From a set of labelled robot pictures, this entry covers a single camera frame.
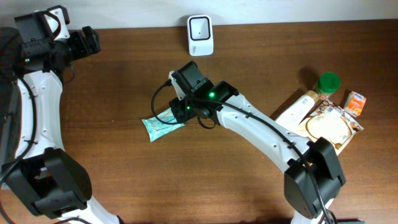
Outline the white cream tube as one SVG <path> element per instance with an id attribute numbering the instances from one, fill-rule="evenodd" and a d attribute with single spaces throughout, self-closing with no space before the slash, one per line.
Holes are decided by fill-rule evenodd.
<path id="1" fill-rule="evenodd" d="M 295 130 L 319 99 L 319 95 L 316 92 L 312 90 L 307 91 L 289 106 L 275 122 L 285 129 L 290 131 Z"/>

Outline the beige brown snack bag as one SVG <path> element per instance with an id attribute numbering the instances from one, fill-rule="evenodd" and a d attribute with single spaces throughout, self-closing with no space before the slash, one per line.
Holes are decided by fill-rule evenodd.
<path id="1" fill-rule="evenodd" d="M 339 155 L 353 136 L 364 128 L 343 108 L 330 100 L 323 101 L 295 130 L 313 142 L 325 138 Z"/>

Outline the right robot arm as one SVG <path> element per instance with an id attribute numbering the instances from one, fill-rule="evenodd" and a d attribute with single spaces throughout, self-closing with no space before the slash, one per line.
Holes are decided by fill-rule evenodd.
<path id="1" fill-rule="evenodd" d="M 295 210 L 292 223 L 336 223 L 329 206 L 346 179 L 332 144 L 311 141 L 257 110 L 225 81 L 214 85 L 194 61 L 171 71 L 167 85 L 177 97 L 169 105 L 178 122 L 211 119 L 242 136 L 284 175 L 284 197 Z"/>

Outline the teal wipes packet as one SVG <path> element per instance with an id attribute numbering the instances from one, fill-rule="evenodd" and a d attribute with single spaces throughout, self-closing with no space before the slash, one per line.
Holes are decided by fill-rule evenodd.
<path id="1" fill-rule="evenodd" d="M 165 121 L 170 124 L 164 124 L 160 122 L 156 117 L 143 119 L 142 122 L 146 127 L 146 130 L 149 134 L 149 139 L 151 142 L 156 139 L 175 131 L 178 128 L 185 126 L 183 123 L 177 124 L 177 120 L 174 117 L 172 110 L 169 108 L 164 112 L 157 115 L 162 121 Z"/>

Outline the small orange white box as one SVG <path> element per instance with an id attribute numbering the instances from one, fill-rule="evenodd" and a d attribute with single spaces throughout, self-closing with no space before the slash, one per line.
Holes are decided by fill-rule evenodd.
<path id="1" fill-rule="evenodd" d="M 365 96 L 352 91 L 349 93 L 343 109 L 351 116 L 358 117 L 362 113 L 365 103 Z"/>

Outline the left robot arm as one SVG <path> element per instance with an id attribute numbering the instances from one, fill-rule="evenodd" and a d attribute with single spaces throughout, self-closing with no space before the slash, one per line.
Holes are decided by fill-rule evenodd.
<path id="1" fill-rule="evenodd" d="M 89 26 L 70 32 L 63 6 L 14 21 L 1 28 L 1 186 L 32 215 L 56 223 L 121 223 L 94 198 L 60 127 L 63 71 L 100 51 L 98 33 Z"/>

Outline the green round item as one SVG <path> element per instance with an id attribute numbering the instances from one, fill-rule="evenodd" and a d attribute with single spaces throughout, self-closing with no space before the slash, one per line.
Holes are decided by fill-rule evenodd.
<path id="1" fill-rule="evenodd" d="M 340 77 L 333 72 L 323 73 L 315 84 L 315 92 L 321 100 L 328 99 L 341 85 Z"/>

